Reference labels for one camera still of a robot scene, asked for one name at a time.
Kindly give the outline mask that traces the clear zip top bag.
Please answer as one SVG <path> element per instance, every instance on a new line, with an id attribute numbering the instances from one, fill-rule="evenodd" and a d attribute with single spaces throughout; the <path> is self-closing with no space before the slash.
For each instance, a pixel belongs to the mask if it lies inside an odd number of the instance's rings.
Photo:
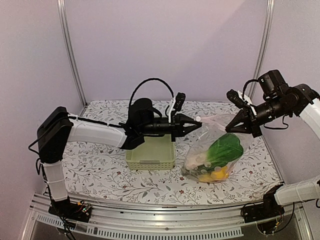
<path id="1" fill-rule="evenodd" d="M 201 119 L 202 127 L 195 131 L 195 140 L 181 167 L 183 176 L 203 183 L 221 182 L 229 177 L 253 142 L 250 134 L 226 132 L 234 117 L 225 113 Z"/>

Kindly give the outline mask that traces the green white bok choy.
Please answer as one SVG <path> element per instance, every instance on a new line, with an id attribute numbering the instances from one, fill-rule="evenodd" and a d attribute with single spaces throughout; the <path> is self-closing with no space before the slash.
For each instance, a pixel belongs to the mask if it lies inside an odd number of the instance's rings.
<path id="1" fill-rule="evenodd" d="M 188 169 L 206 168 L 214 170 L 239 159 L 244 153 L 240 139 L 233 133 L 226 133 L 215 140 L 206 151 L 189 153 L 184 166 Z"/>

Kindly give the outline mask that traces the dark green cucumber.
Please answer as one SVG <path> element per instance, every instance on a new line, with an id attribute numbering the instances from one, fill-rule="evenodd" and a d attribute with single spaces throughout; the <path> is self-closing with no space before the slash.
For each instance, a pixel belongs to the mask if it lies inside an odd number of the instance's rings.
<path id="1" fill-rule="evenodd" d="M 200 175 L 205 175 L 208 173 L 206 168 L 196 167 L 193 169 L 187 169 L 185 166 L 181 168 L 181 173 L 184 176 L 198 177 Z"/>

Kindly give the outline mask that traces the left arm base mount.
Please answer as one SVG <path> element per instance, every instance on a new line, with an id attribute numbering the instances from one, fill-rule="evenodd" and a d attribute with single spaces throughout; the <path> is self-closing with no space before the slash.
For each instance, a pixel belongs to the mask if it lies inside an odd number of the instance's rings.
<path id="1" fill-rule="evenodd" d="M 73 203 L 70 197 L 56 201 L 50 195 L 50 207 L 48 212 L 60 218 L 88 223 L 92 214 L 92 205 L 83 200 Z"/>

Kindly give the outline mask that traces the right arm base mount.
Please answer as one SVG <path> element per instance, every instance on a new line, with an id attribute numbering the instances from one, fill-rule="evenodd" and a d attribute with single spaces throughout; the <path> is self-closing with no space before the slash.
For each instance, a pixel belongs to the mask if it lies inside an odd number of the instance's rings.
<path id="1" fill-rule="evenodd" d="M 244 222 L 251 223 L 279 217 L 279 220 L 274 219 L 271 222 L 259 223 L 257 226 L 262 234 L 274 234 L 282 222 L 285 213 L 284 207 L 279 205 L 275 199 L 276 191 L 282 186 L 283 184 L 276 185 L 268 190 L 262 197 L 262 203 L 245 204 L 240 210 L 240 215 L 243 217 Z"/>

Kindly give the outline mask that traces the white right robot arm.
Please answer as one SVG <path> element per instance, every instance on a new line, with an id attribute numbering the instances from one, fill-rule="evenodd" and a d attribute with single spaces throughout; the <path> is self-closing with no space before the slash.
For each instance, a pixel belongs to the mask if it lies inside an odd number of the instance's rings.
<path id="1" fill-rule="evenodd" d="M 306 84 L 294 87 L 286 83 L 261 83 L 264 103 L 251 106 L 236 91 L 227 92 L 227 98 L 240 110 L 226 126 L 228 133 L 250 134 L 254 138 L 262 135 L 261 126 L 279 117 L 296 115 L 316 134 L 320 135 L 320 96 Z M 277 186 L 263 196 L 264 203 L 258 213 L 269 218 L 284 206 L 296 202 L 308 202 L 320 197 L 320 177 L 316 176 L 292 184 Z"/>

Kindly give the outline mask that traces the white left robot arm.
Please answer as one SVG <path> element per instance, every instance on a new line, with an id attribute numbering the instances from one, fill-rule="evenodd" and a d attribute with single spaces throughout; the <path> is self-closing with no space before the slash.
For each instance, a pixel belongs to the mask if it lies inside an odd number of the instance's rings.
<path id="1" fill-rule="evenodd" d="M 145 142 L 145 137 L 170 135 L 175 142 L 202 126 L 199 120 L 180 113 L 183 103 L 172 99 L 169 114 L 163 116 L 149 98 L 140 98 L 129 104 L 126 123 L 118 125 L 82 118 L 69 114 L 65 107 L 57 107 L 37 130 L 38 155 L 55 209 L 63 217 L 70 217 L 75 211 L 67 200 L 62 167 L 68 142 L 105 144 L 122 150 L 135 149 Z"/>

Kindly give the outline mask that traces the yellow lemon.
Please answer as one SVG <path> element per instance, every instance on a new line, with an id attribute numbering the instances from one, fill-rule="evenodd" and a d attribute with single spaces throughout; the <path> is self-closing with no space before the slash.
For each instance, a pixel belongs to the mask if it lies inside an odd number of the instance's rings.
<path id="1" fill-rule="evenodd" d="M 220 170 L 199 175 L 198 180 L 204 183 L 212 183 L 212 182 L 224 181 L 228 177 L 229 177 L 228 167 L 224 166 Z"/>

